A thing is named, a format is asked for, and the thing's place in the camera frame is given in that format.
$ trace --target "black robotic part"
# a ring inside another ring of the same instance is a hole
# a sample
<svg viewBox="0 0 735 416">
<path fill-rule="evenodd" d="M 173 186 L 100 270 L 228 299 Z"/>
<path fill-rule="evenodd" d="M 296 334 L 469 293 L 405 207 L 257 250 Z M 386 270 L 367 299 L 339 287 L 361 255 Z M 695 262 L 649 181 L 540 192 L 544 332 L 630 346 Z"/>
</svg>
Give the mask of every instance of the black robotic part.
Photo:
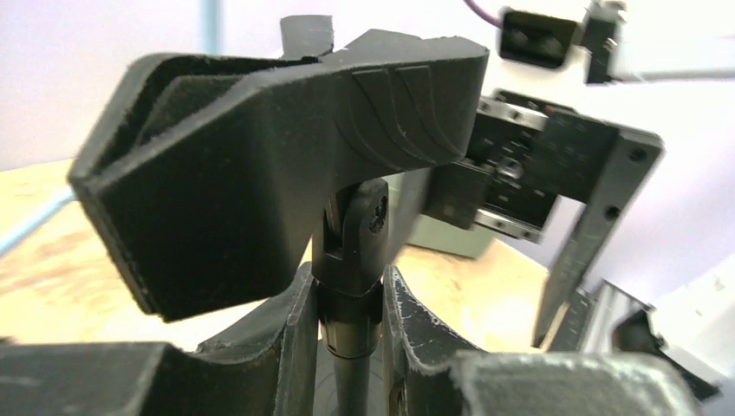
<svg viewBox="0 0 735 416">
<path fill-rule="evenodd" d="M 650 328 L 648 312 L 645 309 L 639 310 L 615 328 L 613 346 L 618 351 L 650 354 L 668 362 L 681 374 L 697 400 L 706 401 L 720 395 L 719 387 L 702 380 L 664 354 L 661 348 L 666 340 L 651 334 Z"/>
<path fill-rule="evenodd" d="M 467 155 L 490 166 L 518 163 L 524 170 L 534 163 L 536 130 L 478 114 Z M 556 193 L 527 186 L 524 178 L 491 175 L 482 206 L 536 227 L 543 227 Z"/>
<path fill-rule="evenodd" d="M 330 415 L 312 401 L 333 404 L 334 379 L 329 353 L 317 352 L 310 271 L 197 353 L 160 342 L 0 346 L 0 414 Z M 413 297 L 396 268 L 383 278 L 368 414 L 698 414 L 680 375 L 654 356 L 488 354 Z"/>
<path fill-rule="evenodd" d="M 618 8 L 606 7 L 593 2 L 587 14 L 584 34 L 580 46 L 590 53 L 587 72 L 588 84 L 610 82 L 608 74 L 610 61 L 617 46 L 617 30 L 621 22 Z"/>
<path fill-rule="evenodd" d="M 524 170 L 521 185 L 587 203 L 620 134 L 620 126 L 554 111 L 533 140 L 533 160 Z"/>
<path fill-rule="evenodd" d="M 498 54 L 509 61 L 560 68 L 578 30 L 579 24 L 571 20 L 508 10 L 503 14 Z"/>
<path fill-rule="evenodd" d="M 337 386 L 335 362 L 332 355 L 319 341 L 316 348 L 316 379 L 314 391 L 314 415 L 336 416 Z M 383 386 L 383 347 L 378 344 L 370 356 L 370 384 L 367 388 L 367 416 L 386 414 L 386 394 Z"/>
<path fill-rule="evenodd" d="M 550 339 L 546 352 L 579 352 L 597 300 L 582 290 L 569 299 L 564 318 Z"/>
<path fill-rule="evenodd" d="M 263 299 L 289 286 L 336 192 L 464 156 L 487 57 L 382 30 L 318 58 L 150 55 L 69 182 L 144 312 Z"/>
<path fill-rule="evenodd" d="M 469 230 L 491 186 L 492 166 L 464 159 L 433 168 L 423 213 Z"/>
</svg>

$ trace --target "black plastic bracket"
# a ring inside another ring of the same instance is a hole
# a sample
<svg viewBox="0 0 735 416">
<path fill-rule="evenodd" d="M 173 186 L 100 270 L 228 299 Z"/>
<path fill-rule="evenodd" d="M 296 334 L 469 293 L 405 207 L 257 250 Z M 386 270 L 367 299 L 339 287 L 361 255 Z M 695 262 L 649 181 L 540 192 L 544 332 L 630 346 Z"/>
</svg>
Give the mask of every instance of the black plastic bracket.
<svg viewBox="0 0 735 416">
<path fill-rule="evenodd" d="M 335 362 L 338 412 L 365 416 L 370 355 L 381 339 L 388 187 L 372 179 L 338 195 L 312 237 L 313 273 L 322 339 Z"/>
<path fill-rule="evenodd" d="M 617 48 L 618 29 L 622 23 L 615 7 L 592 2 L 588 10 L 580 46 L 590 53 L 587 71 L 588 84 L 610 82 L 609 66 Z"/>
<path fill-rule="evenodd" d="M 413 297 L 396 268 L 383 282 L 388 415 L 698 412 L 684 381 L 654 357 L 488 354 Z"/>
<path fill-rule="evenodd" d="M 507 10 L 498 54 L 509 61 L 558 69 L 566 62 L 579 29 L 579 23 L 572 20 Z"/>
<path fill-rule="evenodd" d="M 539 242 L 558 197 L 586 205 L 551 267 L 537 347 L 662 154 L 653 133 L 498 90 L 478 104 L 466 158 L 433 170 L 424 213 Z"/>
<path fill-rule="evenodd" d="M 613 332 L 613 345 L 618 351 L 627 353 L 643 353 L 661 358 L 671 364 L 681 374 L 686 384 L 692 390 L 694 397 L 707 401 L 721 395 L 718 386 L 714 386 L 682 367 L 678 362 L 669 358 L 661 350 L 666 340 L 651 334 L 651 325 L 648 322 L 648 311 L 639 310 L 625 321 L 621 322 Z"/>
<path fill-rule="evenodd" d="M 316 337 L 306 264 L 195 353 L 164 342 L 0 346 L 0 414 L 310 416 Z"/>
<path fill-rule="evenodd" d="M 486 48 L 370 30 L 298 57 L 323 41 L 297 59 L 128 69 L 69 182 L 144 312 L 169 322 L 274 296 L 339 190 L 465 154 Z"/>
</svg>

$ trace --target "screw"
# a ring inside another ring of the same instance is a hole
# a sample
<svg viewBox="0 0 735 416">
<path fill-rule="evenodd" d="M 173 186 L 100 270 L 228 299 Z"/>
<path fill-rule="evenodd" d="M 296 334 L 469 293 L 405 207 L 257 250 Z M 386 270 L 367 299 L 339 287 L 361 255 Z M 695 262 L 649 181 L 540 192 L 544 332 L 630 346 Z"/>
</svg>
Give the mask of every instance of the screw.
<svg viewBox="0 0 735 416">
<path fill-rule="evenodd" d="M 642 162 L 646 159 L 646 156 L 646 151 L 640 148 L 635 148 L 628 154 L 628 159 L 632 162 Z"/>
<path fill-rule="evenodd" d="M 617 46 L 618 46 L 618 42 L 616 42 L 616 41 L 614 41 L 614 40 L 612 40 L 610 38 L 608 38 L 608 40 L 605 41 L 605 49 L 608 52 L 612 52 L 613 49 L 615 49 Z"/>
<path fill-rule="evenodd" d="M 605 219 L 608 221 L 615 221 L 620 216 L 621 212 L 620 209 L 616 206 L 609 206 L 607 210 L 605 210 Z"/>
<path fill-rule="evenodd" d="M 386 215 L 387 215 L 387 202 L 388 198 L 383 197 L 381 198 L 380 203 L 378 203 L 378 206 L 375 207 L 375 214 L 372 218 L 370 218 L 370 232 L 373 234 L 378 234 L 383 230 L 383 225 L 386 224 Z"/>
</svg>

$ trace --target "bolt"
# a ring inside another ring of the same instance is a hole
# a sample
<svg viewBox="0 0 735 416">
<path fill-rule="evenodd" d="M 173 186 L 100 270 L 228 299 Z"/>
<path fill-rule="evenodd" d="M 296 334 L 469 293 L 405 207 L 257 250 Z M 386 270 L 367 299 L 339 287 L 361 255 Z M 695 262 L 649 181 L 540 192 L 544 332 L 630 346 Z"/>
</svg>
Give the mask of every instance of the bolt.
<svg viewBox="0 0 735 416">
<path fill-rule="evenodd" d="M 500 163 L 498 163 L 498 173 L 507 176 L 508 178 L 520 179 L 524 174 L 524 168 L 521 166 L 521 163 L 515 159 L 503 158 L 500 160 Z"/>
</svg>

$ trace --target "cable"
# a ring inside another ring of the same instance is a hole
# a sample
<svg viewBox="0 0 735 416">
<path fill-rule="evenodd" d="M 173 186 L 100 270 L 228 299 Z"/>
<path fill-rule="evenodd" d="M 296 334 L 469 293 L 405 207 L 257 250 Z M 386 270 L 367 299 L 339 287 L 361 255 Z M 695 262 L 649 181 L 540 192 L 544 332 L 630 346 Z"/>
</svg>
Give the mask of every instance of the cable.
<svg viewBox="0 0 735 416">
<path fill-rule="evenodd" d="M 0 237 L 0 257 L 7 254 L 8 251 L 13 250 L 13 248 L 22 242 L 27 236 L 36 231 L 41 227 L 41 225 L 43 225 L 43 223 L 60 211 L 64 205 L 74 199 L 75 196 L 71 187 L 65 186 L 46 203 L 31 212 L 21 222 L 10 227 L 10 229 Z"/>
<path fill-rule="evenodd" d="M 475 3 L 475 0 L 465 0 L 465 4 L 467 5 L 467 7 L 470 8 L 470 10 L 475 12 L 475 14 L 478 15 L 484 21 L 488 22 L 489 24 L 499 29 L 503 27 L 503 22 L 499 17 L 493 16 L 487 11 L 485 11 L 485 9 L 483 9 L 477 3 Z"/>
</svg>

